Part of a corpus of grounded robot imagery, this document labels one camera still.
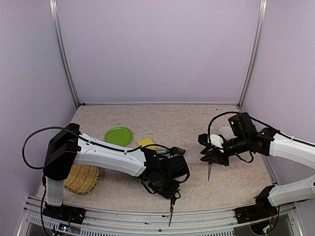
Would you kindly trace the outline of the black handled scissors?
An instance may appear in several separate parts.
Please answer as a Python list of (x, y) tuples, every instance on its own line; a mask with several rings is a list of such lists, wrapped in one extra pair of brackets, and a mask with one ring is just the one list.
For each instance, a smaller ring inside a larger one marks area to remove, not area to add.
[(208, 163), (208, 181), (210, 181), (210, 177), (211, 177), (211, 168), (212, 168), (212, 163), (209, 162)]
[(168, 219), (169, 227), (171, 226), (175, 203), (178, 199), (180, 199), (180, 197), (181, 197), (181, 193), (180, 193), (180, 189), (178, 189), (175, 192), (174, 196), (170, 199), (170, 211), (169, 211), (169, 219)]

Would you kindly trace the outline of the black handled scissors front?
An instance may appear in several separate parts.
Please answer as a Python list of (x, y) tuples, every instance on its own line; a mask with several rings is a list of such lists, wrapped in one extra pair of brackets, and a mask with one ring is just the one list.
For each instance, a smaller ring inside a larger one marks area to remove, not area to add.
[(169, 211), (169, 219), (168, 219), (169, 227), (171, 226), (175, 203), (178, 199), (180, 199), (180, 197), (181, 197), (181, 193), (180, 193), (180, 189), (178, 189), (175, 192), (174, 196), (170, 199), (170, 211)]

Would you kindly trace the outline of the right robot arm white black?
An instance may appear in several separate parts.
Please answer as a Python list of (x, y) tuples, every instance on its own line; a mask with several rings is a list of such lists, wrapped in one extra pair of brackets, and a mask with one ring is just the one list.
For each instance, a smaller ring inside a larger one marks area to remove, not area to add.
[[(265, 157), (287, 159), (312, 169), (315, 167), (313, 143), (286, 135), (268, 124), (257, 131), (254, 122), (258, 120), (247, 112), (228, 112), (228, 114), (231, 116), (228, 123), (233, 138), (225, 140), (222, 135), (212, 134), (210, 129), (207, 133), (198, 136), (198, 142), (205, 147), (201, 152), (202, 162), (228, 166), (231, 156), (239, 157), (240, 154), (248, 152), (250, 155), (258, 153)], [(288, 184), (270, 185), (256, 197), (252, 214), (256, 218), (262, 218), (271, 207), (314, 199), (314, 197), (314, 176)]]

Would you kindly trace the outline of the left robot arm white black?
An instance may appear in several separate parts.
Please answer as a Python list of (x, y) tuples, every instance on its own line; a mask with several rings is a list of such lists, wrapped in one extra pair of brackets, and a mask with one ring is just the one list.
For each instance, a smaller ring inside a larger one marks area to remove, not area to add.
[(63, 203), (64, 182), (72, 165), (89, 165), (118, 171), (141, 179), (150, 194), (159, 194), (170, 200), (179, 193), (183, 177), (188, 180), (190, 171), (184, 158), (185, 150), (161, 146), (162, 152), (152, 145), (136, 148), (121, 147), (103, 142), (80, 131), (80, 126), (70, 123), (66, 127), (51, 126), (31, 133), (25, 141), (46, 130), (59, 132), (49, 141), (43, 167), (46, 186), (46, 203), (59, 219), (69, 214)]

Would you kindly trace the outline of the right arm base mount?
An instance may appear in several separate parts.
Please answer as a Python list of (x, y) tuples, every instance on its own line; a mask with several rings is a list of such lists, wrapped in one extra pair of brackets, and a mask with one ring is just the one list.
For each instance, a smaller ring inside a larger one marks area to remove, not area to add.
[(255, 204), (235, 209), (238, 224), (260, 220), (278, 214), (279, 209), (276, 206), (272, 206), (268, 200), (269, 193), (274, 187), (275, 185), (265, 187), (254, 198)]

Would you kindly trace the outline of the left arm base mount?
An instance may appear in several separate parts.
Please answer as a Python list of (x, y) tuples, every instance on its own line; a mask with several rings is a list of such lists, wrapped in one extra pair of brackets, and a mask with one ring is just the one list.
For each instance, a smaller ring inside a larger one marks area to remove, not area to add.
[(83, 224), (86, 210), (81, 207), (69, 206), (50, 206), (45, 204), (43, 215), (53, 219), (65, 221), (68, 223)]

